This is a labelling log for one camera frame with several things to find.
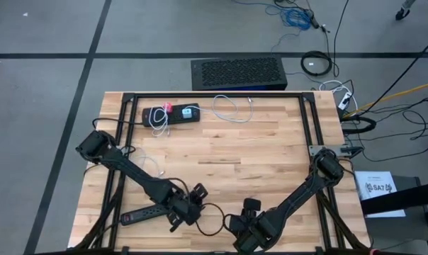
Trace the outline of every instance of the floor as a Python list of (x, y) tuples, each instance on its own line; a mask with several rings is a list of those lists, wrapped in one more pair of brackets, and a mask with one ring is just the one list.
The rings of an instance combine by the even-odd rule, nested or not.
[[(310, 2), (317, 20), (331, 31), (331, 51), (345, 1)], [(337, 79), (354, 80), (360, 106), (376, 100), (428, 44), (428, 1), (416, 1), (411, 14), (397, 22), (401, 3), (350, 1), (344, 14), (336, 47)], [(1, 0), (0, 254), (67, 247), (86, 166), (74, 148), (91, 130), (104, 91), (190, 91), (190, 60), (270, 52), (288, 33), (297, 30), (282, 26), (278, 16), (266, 15), (264, 6), (231, 0)], [(325, 49), (324, 35), (310, 29), (285, 36), (274, 52), (283, 53), (287, 72), (301, 72), (304, 52)], [(313, 69), (322, 69), (316, 59), (313, 63)], [(332, 78), (328, 74), (315, 80)], [(428, 54), (391, 93), (426, 83)], [(312, 87), (318, 83), (302, 74), (288, 76), (288, 90)], [(428, 90), (418, 91), (381, 107), (427, 96)], [(428, 121), (427, 104), (415, 109)], [(361, 137), (418, 129), (420, 125), (395, 115)], [(382, 159), (428, 147), (428, 137), (409, 138), (364, 142), (366, 154)], [(428, 183), (428, 152), (382, 162), (359, 155), (354, 167), (418, 176)], [(33, 227), (35, 219), (45, 221)], [(402, 241), (374, 239), (376, 248)], [(419, 241), (389, 251), (428, 254)]]

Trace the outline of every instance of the black power strip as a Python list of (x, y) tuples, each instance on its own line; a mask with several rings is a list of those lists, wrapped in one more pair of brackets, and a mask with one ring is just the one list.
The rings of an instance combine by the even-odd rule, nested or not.
[[(173, 106), (173, 111), (171, 113), (167, 113), (167, 115), (169, 117), (168, 125), (191, 123), (191, 122), (200, 121), (200, 110), (198, 110), (197, 108), (194, 108), (194, 107), (189, 108), (192, 111), (192, 117), (191, 118), (183, 118), (183, 109), (185, 109), (187, 106), (195, 106), (197, 108), (200, 108), (200, 106), (197, 103), (189, 103), (189, 104), (184, 104), (184, 105)], [(155, 127), (164, 124), (164, 120), (161, 120), (158, 122), (153, 120), (154, 112), (157, 109), (158, 108), (153, 108), (152, 112), (150, 112), (151, 108), (143, 109), (142, 123), (143, 123), (144, 127), (151, 127), (150, 120), (151, 120), (151, 123)], [(162, 117), (164, 117), (164, 113), (161, 110), (157, 111), (156, 112), (156, 120), (160, 120)]]
[(132, 223), (141, 222), (143, 220), (148, 220), (153, 217), (158, 217), (161, 215), (166, 215), (168, 210), (161, 205), (152, 205), (146, 208), (134, 210), (131, 212), (125, 212), (121, 215), (120, 221), (121, 225), (127, 226)]

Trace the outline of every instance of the power strip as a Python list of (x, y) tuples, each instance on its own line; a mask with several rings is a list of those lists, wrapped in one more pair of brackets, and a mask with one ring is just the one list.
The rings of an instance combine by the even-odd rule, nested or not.
[[(194, 108), (194, 107), (188, 108), (191, 110), (191, 117), (190, 118), (184, 118), (183, 117), (183, 110), (185, 108), (187, 108), (187, 106), (195, 106), (197, 108), (200, 108), (200, 106), (197, 103), (189, 103), (189, 104), (184, 104), (184, 105), (172, 106), (173, 111), (171, 113), (167, 113), (167, 115), (169, 117), (168, 125), (192, 123), (192, 122), (200, 121), (200, 110), (198, 110), (197, 108)], [(159, 122), (153, 121), (154, 112), (157, 109), (158, 108), (153, 108), (152, 112), (150, 112), (151, 108), (143, 109), (143, 112), (142, 112), (143, 126), (145, 126), (147, 128), (151, 127), (150, 120), (151, 120), (152, 125), (155, 127), (164, 124), (164, 120), (161, 120)], [(160, 120), (162, 117), (164, 117), (164, 113), (161, 110), (157, 111), (156, 112), (156, 120)]]
[(339, 103), (339, 108), (344, 110), (348, 107), (349, 100), (353, 94), (350, 92), (346, 92), (343, 96), (342, 102)]
[(121, 215), (120, 221), (121, 221), (121, 225), (127, 226), (127, 225), (131, 225), (132, 223), (137, 223), (143, 220), (151, 219), (153, 217), (166, 215), (167, 213), (168, 213), (168, 210), (165, 209), (163, 206), (152, 205), (152, 206), (148, 206), (146, 208), (134, 210), (131, 212), (125, 212)]

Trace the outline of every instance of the pink plug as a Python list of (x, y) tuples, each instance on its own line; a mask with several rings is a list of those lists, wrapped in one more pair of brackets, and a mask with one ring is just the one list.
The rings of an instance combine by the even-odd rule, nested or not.
[(167, 113), (173, 112), (173, 106), (171, 105), (171, 103), (165, 102), (163, 107)]

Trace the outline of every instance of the yellow cable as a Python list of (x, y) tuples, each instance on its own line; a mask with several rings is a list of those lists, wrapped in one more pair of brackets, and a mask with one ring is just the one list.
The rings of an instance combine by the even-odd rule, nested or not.
[[(395, 97), (397, 97), (397, 96), (404, 96), (404, 95), (406, 95), (406, 94), (412, 93), (412, 92), (414, 92), (414, 91), (418, 91), (418, 90), (420, 90), (420, 89), (425, 89), (425, 88), (428, 88), (428, 84), (421, 85), (421, 86), (415, 87), (415, 88), (413, 88), (413, 89), (408, 89), (408, 90), (406, 90), (406, 91), (401, 91), (401, 92), (399, 92), (399, 93), (395, 93), (395, 94), (390, 95), (390, 96), (386, 96), (386, 97), (382, 98), (382, 99), (380, 100), (380, 102), (387, 101), (387, 100), (392, 99), (392, 98), (395, 98)], [(354, 112), (350, 112), (350, 113), (346, 114), (346, 115), (345, 115), (345, 117), (349, 117), (349, 116), (351, 116), (351, 115), (353, 115), (353, 114), (355, 114), (355, 113), (357, 113), (357, 112), (359, 112), (359, 111), (362, 111), (363, 109), (365, 109), (365, 108), (367, 108), (367, 107), (371, 106), (371, 105), (372, 105), (372, 104), (374, 104), (374, 103), (375, 103), (375, 102), (367, 103), (365, 106), (360, 107), (359, 109), (355, 110)]]

